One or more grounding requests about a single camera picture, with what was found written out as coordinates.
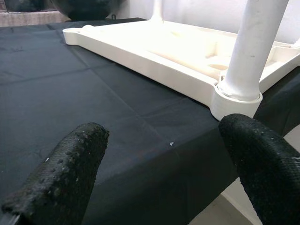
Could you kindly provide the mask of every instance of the white pole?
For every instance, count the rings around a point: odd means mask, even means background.
[[[161,22],[163,20],[163,0],[154,0],[152,21]]]
[[[259,80],[288,0],[248,0],[224,80],[223,94],[241,101],[259,97]]]

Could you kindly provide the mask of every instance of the table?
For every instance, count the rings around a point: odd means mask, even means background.
[[[0,28],[0,199],[86,122],[110,138],[84,225],[186,225],[237,178],[207,107],[62,35],[138,20]],[[284,135],[300,124],[299,99],[300,67],[255,117]]]

